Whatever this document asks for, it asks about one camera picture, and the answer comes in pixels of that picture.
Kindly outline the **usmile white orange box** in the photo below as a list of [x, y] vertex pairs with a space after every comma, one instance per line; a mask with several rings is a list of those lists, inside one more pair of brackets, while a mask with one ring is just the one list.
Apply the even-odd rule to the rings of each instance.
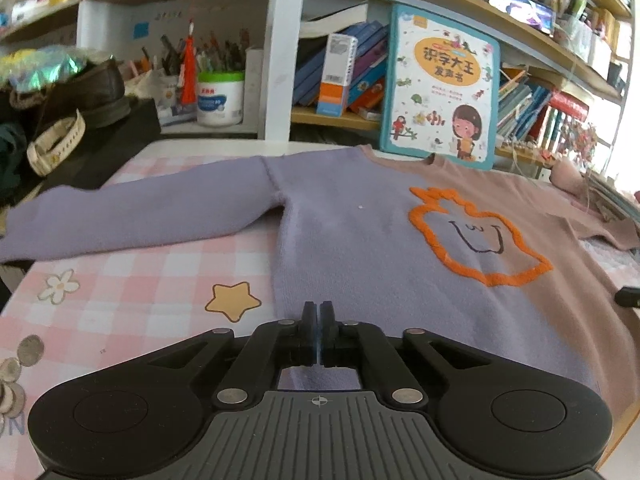
[[347, 105], [352, 83], [358, 39], [354, 36], [331, 34], [326, 46], [316, 113], [341, 117]]

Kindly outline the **pink checkered table mat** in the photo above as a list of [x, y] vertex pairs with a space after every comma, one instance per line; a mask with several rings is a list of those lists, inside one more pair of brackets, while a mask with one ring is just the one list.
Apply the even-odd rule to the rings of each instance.
[[[145, 178], [184, 170], [152, 164]], [[214, 327], [250, 333], [280, 318], [271, 273], [281, 217], [274, 208], [209, 240], [33, 261], [2, 320], [2, 346], [29, 333], [43, 339], [43, 366], [28, 388], [38, 396], [67, 378]], [[616, 432], [638, 413], [639, 400], [613, 416]]]

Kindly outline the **white green pen cup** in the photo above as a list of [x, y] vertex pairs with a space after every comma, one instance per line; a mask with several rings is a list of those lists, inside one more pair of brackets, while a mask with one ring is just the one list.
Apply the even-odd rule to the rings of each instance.
[[198, 74], [196, 120], [207, 127], [234, 126], [243, 120], [244, 72]]

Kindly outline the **purple and pink sweater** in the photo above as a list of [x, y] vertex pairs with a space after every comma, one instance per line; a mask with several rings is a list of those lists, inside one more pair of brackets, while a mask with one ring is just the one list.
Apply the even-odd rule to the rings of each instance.
[[370, 148], [212, 162], [97, 191], [59, 186], [9, 214], [5, 262], [189, 243], [282, 209], [274, 308], [329, 300], [342, 318], [409, 327], [581, 382], [615, 418], [639, 400], [639, 319], [585, 251], [637, 248], [548, 185], [442, 156]]

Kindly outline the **children's sound book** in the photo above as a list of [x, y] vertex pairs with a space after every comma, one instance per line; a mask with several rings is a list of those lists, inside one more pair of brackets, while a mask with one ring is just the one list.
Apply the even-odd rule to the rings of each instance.
[[480, 30], [394, 4], [390, 14], [380, 149], [494, 166], [500, 47]]

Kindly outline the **smartphone on shelf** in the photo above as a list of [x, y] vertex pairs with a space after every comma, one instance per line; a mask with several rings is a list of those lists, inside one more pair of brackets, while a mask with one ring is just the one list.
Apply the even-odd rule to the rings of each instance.
[[554, 31], [555, 12], [535, 0], [487, 0], [498, 11], [526, 24], [538, 32], [551, 36]]

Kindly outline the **pink plush item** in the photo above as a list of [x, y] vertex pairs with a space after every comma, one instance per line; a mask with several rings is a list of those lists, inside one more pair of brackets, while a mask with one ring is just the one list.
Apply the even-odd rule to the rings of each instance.
[[588, 188], [584, 176], [567, 158], [559, 159], [554, 163], [549, 180], [553, 186], [573, 196], [582, 196]]

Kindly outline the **red thick dictionary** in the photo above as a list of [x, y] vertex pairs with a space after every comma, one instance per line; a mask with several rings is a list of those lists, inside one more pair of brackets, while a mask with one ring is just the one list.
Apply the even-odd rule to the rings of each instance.
[[578, 122], [585, 122], [589, 114], [589, 106], [587, 104], [565, 92], [553, 92], [549, 105], [559, 112], [577, 119]]

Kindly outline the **red tassel ornament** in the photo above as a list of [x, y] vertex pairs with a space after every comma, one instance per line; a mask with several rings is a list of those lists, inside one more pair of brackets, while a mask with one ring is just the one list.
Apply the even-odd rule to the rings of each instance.
[[196, 56], [193, 41], [194, 24], [189, 22], [188, 36], [183, 51], [182, 70], [182, 93], [181, 104], [183, 106], [192, 105], [196, 102], [196, 80], [198, 79], [198, 66], [196, 66]]

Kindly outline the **stack of books right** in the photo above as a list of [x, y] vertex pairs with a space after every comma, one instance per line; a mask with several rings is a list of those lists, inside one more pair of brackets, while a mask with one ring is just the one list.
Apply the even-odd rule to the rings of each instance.
[[597, 212], [605, 221], [629, 219], [639, 225], [639, 204], [635, 200], [618, 192], [614, 185], [591, 170], [582, 175], [582, 180], [582, 196], [588, 210]]

